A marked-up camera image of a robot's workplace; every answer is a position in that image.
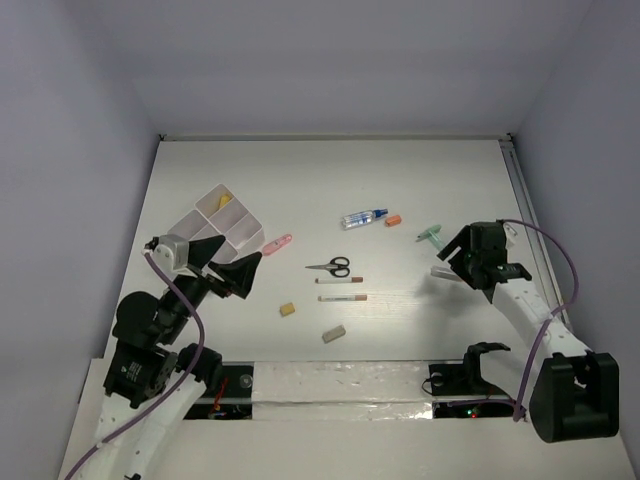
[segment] white wall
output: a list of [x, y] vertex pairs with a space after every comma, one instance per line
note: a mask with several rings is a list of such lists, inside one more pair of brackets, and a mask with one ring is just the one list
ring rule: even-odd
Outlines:
[[[576, 332], [620, 364], [622, 435], [640, 472], [640, 2], [597, 0], [518, 130], [540, 223], [578, 267]], [[553, 255], [565, 295], [570, 276]]]
[[163, 133], [504, 133], [590, 0], [91, 3]]
[[0, 470], [54, 478], [157, 146], [85, 2], [0, 15]]

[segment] clear plastic bottle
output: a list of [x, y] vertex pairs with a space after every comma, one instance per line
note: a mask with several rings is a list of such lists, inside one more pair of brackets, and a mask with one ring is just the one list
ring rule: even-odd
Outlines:
[[375, 220], [384, 217], [387, 213], [389, 213], [389, 210], [387, 210], [386, 208], [382, 208], [380, 210], [365, 210], [364, 212], [353, 213], [351, 215], [347, 215], [346, 217], [342, 217], [342, 226], [345, 230], [348, 230], [350, 228], [369, 225]]

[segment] pen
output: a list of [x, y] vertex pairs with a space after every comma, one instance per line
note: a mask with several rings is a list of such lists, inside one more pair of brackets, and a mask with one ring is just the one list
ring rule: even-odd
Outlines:
[[364, 302], [366, 295], [320, 295], [319, 302]]
[[316, 283], [333, 284], [333, 283], [362, 283], [363, 277], [346, 277], [346, 278], [316, 278]]

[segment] pink utility knife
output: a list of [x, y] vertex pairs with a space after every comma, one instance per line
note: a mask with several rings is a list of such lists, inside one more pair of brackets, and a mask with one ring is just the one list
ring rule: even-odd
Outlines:
[[293, 237], [291, 236], [291, 234], [287, 233], [286, 235], [281, 236], [273, 242], [267, 243], [262, 249], [262, 254], [265, 257], [268, 257], [269, 255], [276, 253], [288, 243], [291, 243], [291, 240], [293, 240]]

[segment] black-handled scissors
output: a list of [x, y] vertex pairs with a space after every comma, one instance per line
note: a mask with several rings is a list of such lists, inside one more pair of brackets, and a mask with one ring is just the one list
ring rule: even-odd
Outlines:
[[349, 265], [351, 262], [347, 257], [336, 257], [332, 258], [329, 263], [324, 265], [309, 265], [304, 268], [311, 268], [313, 270], [326, 270], [334, 277], [342, 278], [347, 277], [351, 273], [349, 270]]

